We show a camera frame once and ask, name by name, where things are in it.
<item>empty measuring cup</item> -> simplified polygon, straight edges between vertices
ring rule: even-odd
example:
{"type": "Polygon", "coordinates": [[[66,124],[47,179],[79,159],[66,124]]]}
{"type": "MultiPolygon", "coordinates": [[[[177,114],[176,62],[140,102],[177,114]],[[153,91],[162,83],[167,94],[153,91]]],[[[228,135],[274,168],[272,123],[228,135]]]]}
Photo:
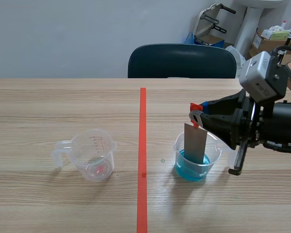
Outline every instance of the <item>empty measuring cup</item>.
{"type": "Polygon", "coordinates": [[[199,181],[205,178],[222,153],[222,149],[217,145],[217,139],[210,133],[207,133],[203,164],[195,164],[184,157],[184,133],[178,136],[173,144],[173,149],[176,152],[177,172],[190,181],[199,181]]]}
{"type": "Polygon", "coordinates": [[[62,167],[61,154],[65,153],[86,179],[101,181],[113,172],[115,147],[115,142],[107,132],[87,130],[71,141],[57,142],[52,157],[55,165],[62,167]]]}

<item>red line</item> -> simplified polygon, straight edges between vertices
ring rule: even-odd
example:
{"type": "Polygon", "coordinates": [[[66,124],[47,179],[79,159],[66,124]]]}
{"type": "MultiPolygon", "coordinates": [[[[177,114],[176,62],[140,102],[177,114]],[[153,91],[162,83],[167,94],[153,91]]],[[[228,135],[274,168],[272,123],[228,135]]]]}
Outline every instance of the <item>red line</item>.
{"type": "Polygon", "coordinates": [[[137,233],[147,233],[146,88],[140,88],[137,233]]]}

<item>cup with blue liquid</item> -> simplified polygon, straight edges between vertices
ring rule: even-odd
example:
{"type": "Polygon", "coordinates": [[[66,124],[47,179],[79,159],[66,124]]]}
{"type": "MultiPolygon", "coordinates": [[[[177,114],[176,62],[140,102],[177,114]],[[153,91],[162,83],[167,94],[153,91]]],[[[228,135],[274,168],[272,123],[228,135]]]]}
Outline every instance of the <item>cup with blue liquid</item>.
{"type": "Polygon", "coordinates": [[[207,133],[203,164],[196,164],[185,158],[184,132],[176,139],[173,149],[176,152],[175,166],[177,172],[181,177],[189,181],[199,181],[205,178],[222,154],[222,148],[219,146],[217,138],[210,133],[207,133]]]}

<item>robotic arm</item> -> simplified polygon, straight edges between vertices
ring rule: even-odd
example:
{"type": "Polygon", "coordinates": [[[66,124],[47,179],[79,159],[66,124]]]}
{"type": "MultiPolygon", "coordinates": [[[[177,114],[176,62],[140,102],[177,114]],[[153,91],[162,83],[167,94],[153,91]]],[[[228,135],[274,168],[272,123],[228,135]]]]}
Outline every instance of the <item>robotic arm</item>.
{"type": "Polygon", "coordinates": [[[244,89],[220,100],[202,103],[203,111],[191,111],[190,118],[222,139],[231,149],[239,146],[234,169],[240,175],[248,147],[291,153],[291,103],[275,103],[284,98],[291,71],[282,67],[279,50],[261,52],[246,61],[239,78],[244,89]]]}

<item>chair backrest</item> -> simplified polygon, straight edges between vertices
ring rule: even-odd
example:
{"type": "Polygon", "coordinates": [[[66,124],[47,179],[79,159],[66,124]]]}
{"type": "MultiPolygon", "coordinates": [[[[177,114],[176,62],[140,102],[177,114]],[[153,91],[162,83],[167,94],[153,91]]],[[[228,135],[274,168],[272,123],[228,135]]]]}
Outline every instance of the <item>chair backrest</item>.
{"type": "Polygon", "coordinates": [[[129,78],[234,79],[236,62],[224,49],[186,44],[156,44],[137,48],[130,56],[129,78]]]}

